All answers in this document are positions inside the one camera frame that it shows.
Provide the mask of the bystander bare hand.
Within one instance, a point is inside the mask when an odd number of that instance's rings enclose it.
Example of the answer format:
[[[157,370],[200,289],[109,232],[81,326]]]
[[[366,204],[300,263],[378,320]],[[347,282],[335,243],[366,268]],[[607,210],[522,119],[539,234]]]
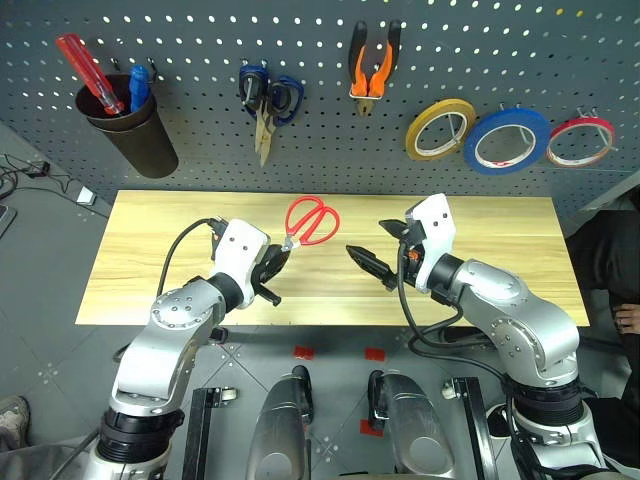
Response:
[[[613,320],[621,334],[640,334],[640,306],[638,304],[622,304],[613,310]]]

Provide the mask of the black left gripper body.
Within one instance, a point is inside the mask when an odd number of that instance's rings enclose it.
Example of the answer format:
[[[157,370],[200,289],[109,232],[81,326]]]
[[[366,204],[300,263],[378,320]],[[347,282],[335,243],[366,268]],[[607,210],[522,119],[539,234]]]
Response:
[[[258,291],[262,285],[269,282],[282,269],[280,244],[270,245],[252,272],[252,287]]]

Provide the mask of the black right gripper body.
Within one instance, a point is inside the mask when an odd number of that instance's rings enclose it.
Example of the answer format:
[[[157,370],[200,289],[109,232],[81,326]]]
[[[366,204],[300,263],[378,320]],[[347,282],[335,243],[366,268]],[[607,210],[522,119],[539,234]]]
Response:
[[[425,249],[423,242],[426,234],[422,225],[418,222],[407,223],[397,221],[400,266],[402,272],[397,273],[398,285],[408,284],[415,287],[417,275],[422,267]]]

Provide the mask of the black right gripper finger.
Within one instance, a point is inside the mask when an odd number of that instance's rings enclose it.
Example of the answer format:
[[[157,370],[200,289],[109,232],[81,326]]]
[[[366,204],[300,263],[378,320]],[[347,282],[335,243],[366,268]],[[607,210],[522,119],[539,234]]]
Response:
[[[361,246],[347,245],[346,251],[356,265],[366,273],[378,279],[387,291],[397,287],[397,274],[377,256]]]
[[[385,219],[378,222],[389,235],[397,240],[403,240],[409,234],[410,227],[399,219]]]

